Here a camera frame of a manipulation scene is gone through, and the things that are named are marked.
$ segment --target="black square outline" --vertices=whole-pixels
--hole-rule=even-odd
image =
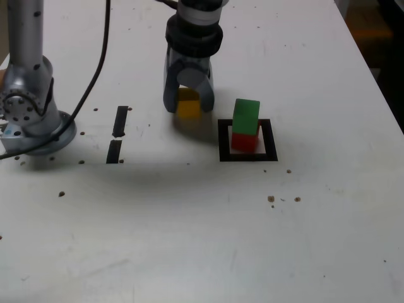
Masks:
[[[219,119],[217,121],[219,134],[219,156],[221,162],[265,162],[278,161],[276,154],[275,141],[273,139],[271,121],[269,119],[260,119],[261,129],[264,137],[264,146],[266,153],[255,154],[231,154],[229,144],[229,126],[233,125],[231,119]]]

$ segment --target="green cube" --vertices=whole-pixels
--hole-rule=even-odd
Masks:
[[[237,99],[233,113],[233,133],[255,136],[258,129],[259,101]]]

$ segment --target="table surface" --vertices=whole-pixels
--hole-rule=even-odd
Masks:
[[[332,0],[226,6],[202,133],[162,103],[174,12],[113,0],[111,13],[85,135],[53,161],[0,162],[2,303],[403,302],[404,137]],[[56,102],[72,112],[104,2],[46,1],[44,18]],[[277,162],[219,162],[217,119],[236,98],[261,101]],[[120,105],[133,108],[124,163],[107,165]]]

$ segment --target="black cable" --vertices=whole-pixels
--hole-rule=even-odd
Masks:
[[[82,98],[78,102],[74,112],[71,114],[71,116],[70,116],[69,120],[67,121],[67,123],[56,134],[51,136],[47,141],[45,141],[45,142],[43,142],[41,144],[38,144],[37,146],[27,148],[26,150],[15,151],[13,153],[5,153],[4,155],[0,156],[0,160],[4,160],[4,159],[7,159],[7,158],[11,158],[11,157],[16,157],[16,156],[22,155],[24,153],[33,152],[34,150],[37,150],[38,148],[41,148],[41,147],[55,141],[74,122],[74,119],[78,115],[78,113],[81,110],[81,108],[83,107],[84,102],[86,101],[88,95],[90,94],[91,90],[93,89],[93,87],[95,85],[95,82],[97,82],[97,79],[100,76],[100,73],[101,73],[101,70],[102,70],[102,66],[104,65],[105,56],[107,54],[107,47],[108,47],[110,11],[111,11],[111,0],[105,0],[104,41],[102,42],[102,51],[101,51],[100,61],[98,63],[97,70],[95,71],[95,74],[94,74],[90,84],[87,86],[87,89],[84,92],[84,95],[82,96]]]

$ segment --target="black tape strip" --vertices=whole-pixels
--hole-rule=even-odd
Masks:
[[[219,156],[221,162],[278,161],[278,156],[276,154],[275,148],[275,140],[273,139],[271,121],[269,119],[260,119],[259,121],[264,137],[265,153],[231,154],[229,143],[229,126],[233,125],[233,120],[218,120]]]
[[[118,106],[116,117],[115,117],[115,124],[114,130],[112,135],[114,138],[121,138],[125,135],[125,123],[126,123],[126,116],[128,115],[128,106]]]
[[[119,162],[119,154],[121,152],[122,140],[112,140],[109,143],[107,164],[117,164]]]

